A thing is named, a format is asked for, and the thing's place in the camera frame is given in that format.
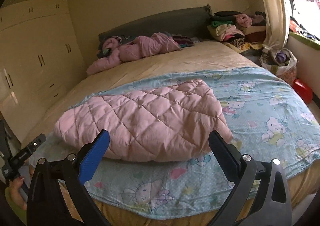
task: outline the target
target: gray headboard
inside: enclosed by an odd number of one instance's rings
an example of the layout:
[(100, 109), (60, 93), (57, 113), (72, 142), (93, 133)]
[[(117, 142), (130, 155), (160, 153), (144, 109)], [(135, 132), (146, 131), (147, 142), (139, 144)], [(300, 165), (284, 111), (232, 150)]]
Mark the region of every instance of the gray headboard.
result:
[(208, 4), (204, 7), (154, 14), (103, 32), (99, 34), (99, 41), (104, 42), (111, 36), (122, 35), (132, 38), (140, 35), (150, 37), (153, 33), (163, 31), (190, 38), (210, 39), (211, 35), (206, 27), (210, 23), (210, 13), (211, 7)]

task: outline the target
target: screw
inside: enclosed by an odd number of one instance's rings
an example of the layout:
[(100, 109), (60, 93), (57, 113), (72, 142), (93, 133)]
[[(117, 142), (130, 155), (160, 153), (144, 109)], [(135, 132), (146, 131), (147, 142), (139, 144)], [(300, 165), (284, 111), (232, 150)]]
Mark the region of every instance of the screw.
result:
[(250, 160), (251, 160), (251, 157), (250, 157), (248, 154), (243, 155), (242, 158), (243, 158), (245, 161), (250, 161)]
[(75, 154), (68, 155), (68, 160), (69, 161), (72, 161), (72, 160), (75, 160), (75, 159), (76, 159), (76, 155)]
[(279, 159), (273, 159), (273, 163), (275, 163), (276, 165), (280, 165), (280, 160)]
[(39, 159), (39, 161), (38, 161), (38, 163), (39, 163), (40, 165), (44, 164), (44, 162), (45, 162), (45, 159), (44, 159), (44, 158), (41, 158), (41, 159)]

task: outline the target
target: beige bed sheet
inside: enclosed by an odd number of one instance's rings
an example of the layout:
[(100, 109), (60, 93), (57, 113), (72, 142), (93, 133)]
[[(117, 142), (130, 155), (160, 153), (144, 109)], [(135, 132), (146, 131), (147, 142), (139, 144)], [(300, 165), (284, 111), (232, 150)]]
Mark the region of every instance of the beige bed sheet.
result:
[[(35, 126), (23, 142), (26, 146), (40, 133), (48, 134), (55, 122), (71, 105), (84, 99), (94, 92), (105, 91), (126, 83), (143, 78), (173, 72), (193, 72), (199, 70), (221, 70), (244, 66), (256, 66), (242, 55), (219, 42), (205, 41), (196, 43), (194, 47), (144, 58), (138, 61), (121, 64), (111, 70), (98, 73), (86, 78), (74, 87), (62, 100), (52, 106)], [(308, 194), (315, 192), (320, 186), (320, 162), (315, 162), (309, 169), (289, 180), (292, 206), (296, 206)], [(63, 196), (72, 216), (81, 220), (68, 191), (61, 186)], [(215, 215), (216, 211), (202, 213), (190, 217), (172, 220), (152, 220), (132, 212), (94, 200), (98, 208), (113, 226), (205, 226)], [(245, 203), (239, 218), (245, 216), (252, 200)]]

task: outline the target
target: hello kitty print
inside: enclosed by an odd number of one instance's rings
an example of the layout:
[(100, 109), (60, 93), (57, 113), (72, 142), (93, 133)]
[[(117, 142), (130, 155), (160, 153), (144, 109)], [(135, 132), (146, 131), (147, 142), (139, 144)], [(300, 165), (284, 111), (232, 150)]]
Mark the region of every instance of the hello kitty print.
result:
[[(320, 159), (318, 121), (288, 84), (262, 68), (164, 74), (94, 93), (77, 105), (95, 95), (159, 88), (192, 79), (202, 79), (213, 90), (232, 131), (231, 144), (242, 154), (264, 162), (279, 159), (287, 177)], [(41, 157), (61, 160), (68, 153), (77, 152), (63, 143), (49, 135), (31, 156), (31, 163), (37, 164)], [(258, 186), (256, 181), (250, 198)], [(234, 184), (225, 178), (209, 152), (184, 162), (103, 159), (85, 187), (103, 203), (150, 219), (166, 220), (220, 208)]]

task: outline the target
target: built-in cabinet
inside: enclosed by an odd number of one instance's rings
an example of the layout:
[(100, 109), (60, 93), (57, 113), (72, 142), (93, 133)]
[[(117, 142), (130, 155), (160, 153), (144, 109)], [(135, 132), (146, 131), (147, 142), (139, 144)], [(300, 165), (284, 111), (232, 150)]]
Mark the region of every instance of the built-in cabinet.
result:
[(0, 16), (0, 111), (22, 141), (85, 78), (85, 65), (67, 0), (26, 1)]

